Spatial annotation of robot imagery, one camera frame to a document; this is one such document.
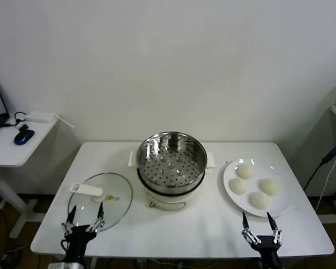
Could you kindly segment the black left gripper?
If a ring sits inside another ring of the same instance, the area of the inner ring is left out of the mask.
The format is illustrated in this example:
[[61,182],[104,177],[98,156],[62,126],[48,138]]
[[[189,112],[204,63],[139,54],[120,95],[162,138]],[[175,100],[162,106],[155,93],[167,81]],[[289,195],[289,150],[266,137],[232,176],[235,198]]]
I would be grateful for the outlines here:
[[83,261],[87,244],[96,238],[96,232],[100,232],[105,225],[103,203],[100,203],[97,218],[89,226],[74,227],[73,220],[75,213],[76,206],[69,212],[66,222],[62,223],[65,234],[63,239],[64,261]]

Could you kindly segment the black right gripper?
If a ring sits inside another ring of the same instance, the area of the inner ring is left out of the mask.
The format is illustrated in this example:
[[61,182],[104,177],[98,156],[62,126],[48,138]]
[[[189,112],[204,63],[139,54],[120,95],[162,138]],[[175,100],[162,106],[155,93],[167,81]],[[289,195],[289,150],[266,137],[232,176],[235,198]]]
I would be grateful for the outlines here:
[[282,230],[278,228],[274,218],[272,218],[269,212],[267,212],[267,216],[273,231],[273,236],[256,236],[250,230],[244,211],[242,212],[243,230],[241,234],[249,244],[253,244],[253,250],[260,254],[263,268],[278,269],[281,267],[281,260],[277,251],[280,248],[279,244],[282,244]]

